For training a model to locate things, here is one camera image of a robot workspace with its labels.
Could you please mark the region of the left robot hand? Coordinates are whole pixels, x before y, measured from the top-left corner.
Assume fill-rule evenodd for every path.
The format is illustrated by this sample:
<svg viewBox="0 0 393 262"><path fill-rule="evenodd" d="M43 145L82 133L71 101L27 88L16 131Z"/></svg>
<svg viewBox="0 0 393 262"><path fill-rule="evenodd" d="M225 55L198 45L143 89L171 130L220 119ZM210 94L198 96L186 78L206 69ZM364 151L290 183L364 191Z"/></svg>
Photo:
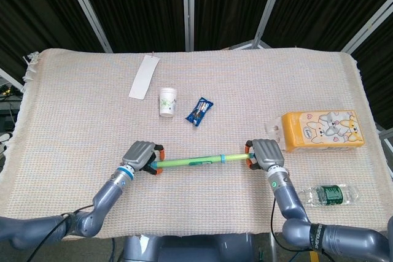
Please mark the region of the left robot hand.
<svg viewBox="0 0 393 262"><path fill-rule="evenodd" d="M145 171L152 175L162 173L162 168L153 168L151 164L159 153L160 161L165 159L165 149L162 145L148 141L135 141L122 158L122 164L132 167L135 171Z"/></svg>

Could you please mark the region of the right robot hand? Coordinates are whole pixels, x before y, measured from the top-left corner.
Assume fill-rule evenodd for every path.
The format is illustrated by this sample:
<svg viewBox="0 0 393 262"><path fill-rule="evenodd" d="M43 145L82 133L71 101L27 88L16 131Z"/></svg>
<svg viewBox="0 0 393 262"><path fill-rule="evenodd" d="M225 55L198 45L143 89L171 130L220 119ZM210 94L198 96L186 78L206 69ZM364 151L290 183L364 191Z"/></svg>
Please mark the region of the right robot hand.
<svg viewBox="0 0 393 262"><path fill-rule="evenodd" d="M284 157L278 143L275 140L248 140L244 148L245 153L249 153L250 149L252 149L254 154L255 162L253 162L250 158L246 160L249 169L253 171L261 169L268 172L272 167L284 166Z"/></svg>

